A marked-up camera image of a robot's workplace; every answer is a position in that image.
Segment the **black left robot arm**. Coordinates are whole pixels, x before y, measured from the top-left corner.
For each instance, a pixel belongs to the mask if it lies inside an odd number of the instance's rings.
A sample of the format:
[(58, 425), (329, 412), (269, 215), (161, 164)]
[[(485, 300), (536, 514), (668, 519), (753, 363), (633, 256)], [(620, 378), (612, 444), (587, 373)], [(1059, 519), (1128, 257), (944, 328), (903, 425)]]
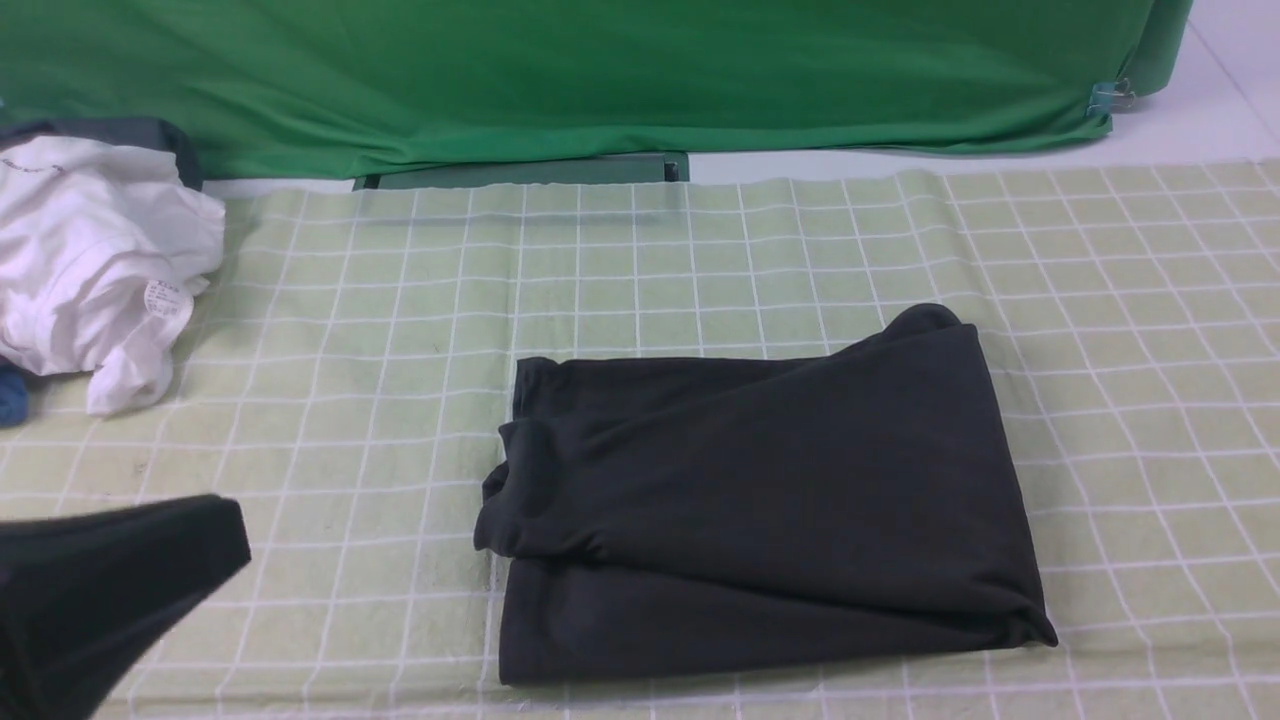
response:
[(216, 495), (3, 523), (3, 716), (92, 717), (250, 560), (241, 505)]

